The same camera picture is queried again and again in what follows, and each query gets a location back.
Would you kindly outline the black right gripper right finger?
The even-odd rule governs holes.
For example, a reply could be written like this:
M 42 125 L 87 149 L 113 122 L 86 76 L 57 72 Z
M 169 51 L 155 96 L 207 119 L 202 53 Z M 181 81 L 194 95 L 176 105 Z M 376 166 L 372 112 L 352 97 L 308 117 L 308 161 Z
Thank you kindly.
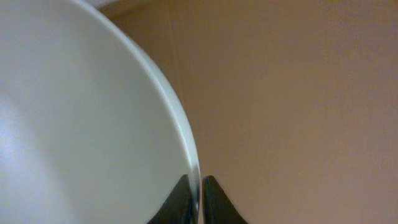
M 202 180 L 204 224 L 248 224 L 214 176 Z

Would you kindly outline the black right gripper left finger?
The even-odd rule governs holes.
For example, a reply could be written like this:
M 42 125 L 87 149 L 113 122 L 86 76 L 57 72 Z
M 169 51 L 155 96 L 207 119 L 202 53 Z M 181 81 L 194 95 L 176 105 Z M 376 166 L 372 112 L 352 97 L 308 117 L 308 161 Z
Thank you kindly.
M 193 195 L 188 175 L 182 175 L 158 212 L 147 224 L 192 224 Z

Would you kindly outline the large cream bowl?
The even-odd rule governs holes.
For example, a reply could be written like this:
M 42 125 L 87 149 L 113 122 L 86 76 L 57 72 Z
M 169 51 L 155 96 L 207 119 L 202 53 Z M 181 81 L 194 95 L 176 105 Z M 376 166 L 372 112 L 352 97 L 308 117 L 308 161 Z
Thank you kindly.
M 154 61 L 84 1 L 1 2 L 1 222 L 147 223 L 195 141 Z

